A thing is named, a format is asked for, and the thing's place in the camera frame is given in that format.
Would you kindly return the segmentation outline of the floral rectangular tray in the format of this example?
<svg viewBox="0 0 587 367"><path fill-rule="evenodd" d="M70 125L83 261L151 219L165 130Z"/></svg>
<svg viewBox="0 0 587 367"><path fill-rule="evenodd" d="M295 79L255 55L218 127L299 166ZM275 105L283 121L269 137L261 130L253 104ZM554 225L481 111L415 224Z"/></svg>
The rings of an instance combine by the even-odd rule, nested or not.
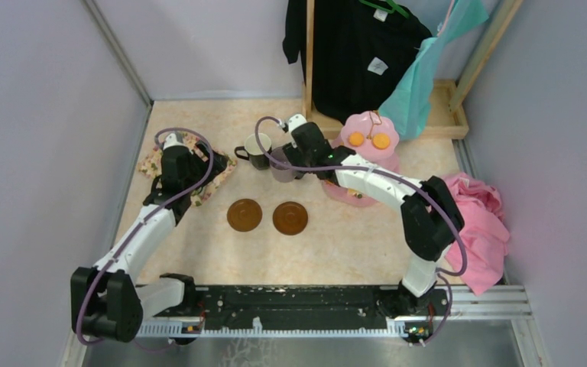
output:
<svg viewBox="0 0 587 367"><path fill-rule="evenodd" d="M152 150L137 163L137 170L144 176L158 182L159 177L164 172L162 160L164 156L164 143L175 140L186 147L186 149L199 158L203 163L200 165L201 174L204 174L209 167L209 149L203 143L198 135L192 131L170 130L164 141L159 141ZM202 206L222 185L228 176L237 166L237 160L230 157L225 152L213 152L213 168L200 186L190 191L191 203L194 206Z"/></svg>

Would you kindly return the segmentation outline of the grey mug black handle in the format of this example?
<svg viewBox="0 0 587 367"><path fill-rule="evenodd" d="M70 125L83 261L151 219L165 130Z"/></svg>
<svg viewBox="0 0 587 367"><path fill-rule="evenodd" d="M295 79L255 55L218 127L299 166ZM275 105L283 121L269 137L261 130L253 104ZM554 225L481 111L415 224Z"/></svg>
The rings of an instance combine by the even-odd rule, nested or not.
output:
<svg viewBox="0 0 587 367"><path fill-rule="evenodd" d="M283 146L275 148L271 152L271 156L276 161L289 164L287 156L284 153ZM290 168L286 168L284 165L276 163L275 161L270 160L269 164L273 178L278 182L289 183L295 180L301 180L303 178L303 175L300 172L297 172Z"/></svg>

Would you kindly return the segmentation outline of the round orange cookie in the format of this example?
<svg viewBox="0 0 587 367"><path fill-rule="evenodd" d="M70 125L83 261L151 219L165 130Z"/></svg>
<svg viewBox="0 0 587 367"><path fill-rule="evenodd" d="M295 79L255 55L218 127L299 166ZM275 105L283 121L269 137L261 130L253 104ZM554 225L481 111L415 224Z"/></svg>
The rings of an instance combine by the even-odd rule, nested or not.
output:
<svg viewBox="0 0 587 367"><path fill-rule="evenodd" d="M348 143L352 147L360 147L365 143L365 136L361 132L353 132L348 137Z"/></svg>

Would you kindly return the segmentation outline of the black mug white inside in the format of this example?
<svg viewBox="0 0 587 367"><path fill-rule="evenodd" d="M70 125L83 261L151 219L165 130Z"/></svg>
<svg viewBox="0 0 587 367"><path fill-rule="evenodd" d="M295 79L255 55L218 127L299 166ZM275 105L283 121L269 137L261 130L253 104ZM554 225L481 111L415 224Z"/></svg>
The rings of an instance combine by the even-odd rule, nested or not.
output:
<svg viewBox="0 0 587 367"><path fill-rule="evenodd" d="M258 142L267 153L272 152L272 141L265 133L252 134L245 139L243 145L235 147L237 158L248 161L255 169L263 171L270 168L270 160L259 148Z"/></svg>

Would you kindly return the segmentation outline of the round dotted biscuit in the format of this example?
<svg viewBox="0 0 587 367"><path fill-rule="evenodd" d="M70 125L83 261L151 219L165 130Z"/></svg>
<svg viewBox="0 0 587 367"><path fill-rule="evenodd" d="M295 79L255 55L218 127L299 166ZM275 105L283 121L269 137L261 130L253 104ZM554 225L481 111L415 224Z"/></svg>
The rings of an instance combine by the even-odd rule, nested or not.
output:
<svg viewBox="0 0 587 367"><path fill-rule="evenodd" d="M372 136L371 143L378 150L386 150L391 145L391 139L385 133L377 133Z"/></svg>

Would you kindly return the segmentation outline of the brown round coaster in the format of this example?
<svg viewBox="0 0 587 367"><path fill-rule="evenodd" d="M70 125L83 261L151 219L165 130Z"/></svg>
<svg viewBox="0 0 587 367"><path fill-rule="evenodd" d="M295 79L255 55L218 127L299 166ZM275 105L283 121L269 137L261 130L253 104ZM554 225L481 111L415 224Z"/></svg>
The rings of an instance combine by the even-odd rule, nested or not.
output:
<svg viewBox="0 0 587 367"><path fill-rule="evenodd" d="M278 205L273 211L274 228L284 235L297 235L307 226L309 221L306 208L297 202L287 201Z"/></svg>
<svg viewBox="0 0 587 367"><path fill-rule="evenodd" d="M228 224L238 232L250 232L261 223L263 212L258 202L252 199L235 201L227 210Z"/></svg>

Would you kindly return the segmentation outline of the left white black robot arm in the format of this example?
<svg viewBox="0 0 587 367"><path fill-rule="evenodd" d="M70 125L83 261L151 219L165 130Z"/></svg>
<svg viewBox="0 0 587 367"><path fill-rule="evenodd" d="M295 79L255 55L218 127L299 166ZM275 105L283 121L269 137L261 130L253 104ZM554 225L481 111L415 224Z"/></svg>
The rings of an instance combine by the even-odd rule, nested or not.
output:
<svg viewBox="0 0 587 367"><path fill-rule="evenodd" d="M199 297L189 276L167 274L150 284L136 283L148 259L190 208L191 192L213 177L213 149L203 142L196 147L204 150L202 156L183 145L164 147L161 174L154 178L133 226L92 267L78 267L71 275L72 330L81 343L128 343L145 320L169 308L182 317L196 311Z"/></svg>

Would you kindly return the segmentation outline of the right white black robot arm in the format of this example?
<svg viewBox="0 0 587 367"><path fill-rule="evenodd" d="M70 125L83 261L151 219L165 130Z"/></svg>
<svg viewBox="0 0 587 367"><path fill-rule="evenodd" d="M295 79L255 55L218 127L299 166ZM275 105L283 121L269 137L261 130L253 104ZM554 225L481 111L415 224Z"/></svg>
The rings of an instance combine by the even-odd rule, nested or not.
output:
<svg viewBox="0 0 587 367"><path fill-rule="evenodd" d="M404 241L412 256L402 278L400 305L410 315L430 304L438 263L453 243L460 243L464 219L444 180L405 177L367 161L346 146L332 147L319 126L301 115L278 125L292 141L284 148L296 171L315 174L341 188L355 190L399 212Z"/></svg>

